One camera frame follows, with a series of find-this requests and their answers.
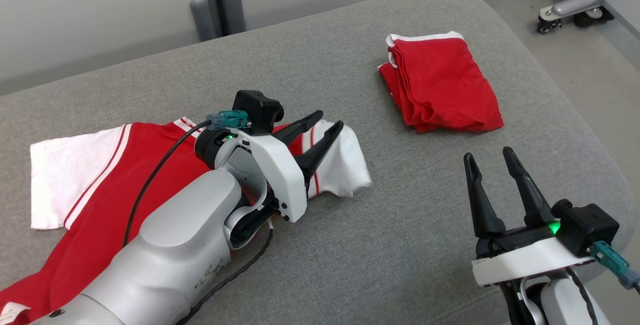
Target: clothing tag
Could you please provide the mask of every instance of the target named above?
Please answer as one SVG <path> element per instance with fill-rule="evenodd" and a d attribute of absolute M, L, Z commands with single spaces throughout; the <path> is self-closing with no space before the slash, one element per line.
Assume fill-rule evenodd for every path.
<path fill-rule="evenodd" d="M 0 325 L 13 323 L 21 312 L 30 309 L 30 307 L 18 304 L 16 302 L 8 302 L 4 305 L 2 313 L 0 313 Z"/>

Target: gray table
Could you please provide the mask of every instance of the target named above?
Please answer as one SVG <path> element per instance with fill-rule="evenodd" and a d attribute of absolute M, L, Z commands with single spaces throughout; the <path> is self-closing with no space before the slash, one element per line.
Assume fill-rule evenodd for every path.
<path fill-rule="evenodd" d="M 420 135 L 404 125 L 377 72 L 385 37 L 451 30 L 492 85 L 505 127 Z M 286 122 L 316 109 L 343 120 L 373 186 L 352 199 L 323 195 L 296 224 L 276 221 L 266 254 L 193 324 L 504 322 L 500 291 L 478 287 L 471 273 L 466 152 L 507 227 L 524 215 L 501 155 L 508 145 L 549 202 L 599 204 L 621 224 L 619 249 L 633 232 L 633 196 L 614 161 L 487 4 L 372 0 L 0 97 L 0 287 L 37 271 L 63 233 L 29 229 L 31 143 L 130 122 L 198 121 L 230 108 L 241 89 L 279 99 Z M 583 279 L 593 270 L 583 268 Z"/>

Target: black cable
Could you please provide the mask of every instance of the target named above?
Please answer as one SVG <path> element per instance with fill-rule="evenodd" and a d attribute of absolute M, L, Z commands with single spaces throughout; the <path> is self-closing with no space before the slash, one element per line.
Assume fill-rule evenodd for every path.
<path fill-rule="evenodd" d="M 587 293 L 587 290 L 585 289 L 585 286 L 583 285 L 582 281 L 580 281 L 580 279 L 578 278 L 578 275 L 576 275 L 576 273 L 571 269 L 571 267 L 567 266 L 564 268 L 564 270 L 566 270 L 566 272 L 570 275 L 571 279 L 573 280 L 573 283 L 575 284 L 575 286 L 577 286 L 578 290 L 580 290 L 580 295 L 582 296 L 582 299 L 587 305 L 587 312 L 589 313 L 589 318 L 591 318 L 591 322 L 593 323 L 593 325 L 598 325 L 598 317 L 596 316 L 596 311 L 594 310 L 594 304 L 592 304 L 592 300 L 589 297 L 589 294 Z"/>
<path fill-rule="evenodd" d="M 204 297 L 194 307 L 191 308 L 191 311 L 187 314 L 187 316 L 180 319 L 180 321 L 178 321 L 176 325 L 185 325 L 187 321 L 189 321 L 190 318 L 192 318 L 192 316 L 194 316 L 199 311 L 199 309 L 201 309 L 202 305 L 216 293 L 216 291 L 219 291 L 224 286 L 226 286 L 226 284 L 229 284 L 231 281 L 233 281 L 233 279 L 237 278 L 238 275 L 244 273 L 247 269 L 249 269 L 249 266 L 254 265 L 254 263 L 256 263 L 256 261 L 258 261 L 258 259 L 260 259 L 260 257 L 263 256 L 267 248 L 269 248 L 269 244 L 272 243 L 272 238 L 274 238 L 274 227 L 272 223 L 269 221 L 269 236 L 267 236 L 267 241 L 265 241 L 264 245 L 262 246 L 262 249 L 260 249 L 258 254 L 256 254 L 252 259 L 250 259 L 249 262 L 245 263 L 244 266 L 242 266 L 241 268 L 238 268 L 238 270 L 236 270 L 233 274 L 229 275 L 229 277 L 227 277 L 226 279 L 222 280 L 222 282 L 214 286 L 214 288 L 212 288 L 211 291 L 206 293 L 206 295 L 204 295 Z"/>
<path fill-rule="evenodd" d="M 183 141 L 185 141 L 187 138 L 189 138 L 189 136 L 191 136 L 193 133 L 195 133 L 199 129 L 202 129 L 203 127 L 206 127 L 210 124 L 211 124 L 211 120 L 205 120 L 197 124 L 196 126 L 192 127 L 191 129 L 189 129 L 189 131 L 185 132 L 184 135 L 174 143 L 171 149 L 167 151 L 167 153 L 160 160 L 158 165 L 154 168 L 153 172 L 151 172 L 151 175 L 149 175 L 149 177 L 146 179 L 146 182 L 144 183 L 144 185 L 142 185 L 140 192 L 137 194 L 137 198 L 135 199 L 135 202 L 133 203 L 133 207 L 131 208 L 131 213 L 128 216 L 128 222 L 126 223 L 126 231 L 124 233 L 124 241 L 122 242 L 122 248 L 124 248 L 129 243 L 129 233 L 131 232 L 131 225 L 133 224 L 133 218 L 136 215 L 136 210 L 138 209 L 138 205 L 140 204 L 142 195 L 145 194 L 145 192 L 147 191 L 147 188 L 149 187 L 149 184 L 151 184 L 151 181 L 156 177 L 156 174 L 158 174 L 158 171 L 160 170 L 160 168 L 162 168 L 162 165 L 165 165 L 165 163 L 167 162 L 167 159 L 169 159 L 171 154 L 173 154 L 174 151 L 178 149 L 178 147 L 180 146 L 180 144 L 183 143 Z"/>

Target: gray floor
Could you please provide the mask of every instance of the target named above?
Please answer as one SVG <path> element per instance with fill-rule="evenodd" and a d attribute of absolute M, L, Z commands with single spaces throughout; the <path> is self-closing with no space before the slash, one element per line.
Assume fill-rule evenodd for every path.
<path fill-rule="evenodd" d="M 484 0 L 510 26 L 593 129 L 640 203 L 640 41 L 617 20 L 536 32 L 538 10 L 559 0 Z M 623 252 L 640 270 L 640 233 Z M 638 323 L 640 298 L 606 273 L 587 284 L 612 325 Z"/>

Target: red fabric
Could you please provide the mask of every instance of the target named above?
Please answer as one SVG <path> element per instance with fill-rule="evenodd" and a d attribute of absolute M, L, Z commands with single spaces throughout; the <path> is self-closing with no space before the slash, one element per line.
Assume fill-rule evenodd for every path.
<path fill-rule="evenodd" d="M 461 38 L 395 40 L 397 68 L 379 68 L 407 125 L 418 132 L 439 127 L 493 131 L 505 125 L 489 82 Z"/>
<path fill-rule="evenodd" d="M 42 269 L 0 291 L 0 311 L 9 302 L 30 307 L 12 325 L 29 324 L 61 308 L 105 270 L 121 250 L 131 206 L 142 185 L 184 134 L 173 122 L 132 124 L 121 159 L 62 236 Z M 195 138 L 189 136 L 154 177 L 135 213 L 130 240 L 137 236 L 149 214 L 209 170 L 195 156 L 194 143 Z M 298 136 L 289 149 L 294 155 L 301 154 L 302 137 Z"/>

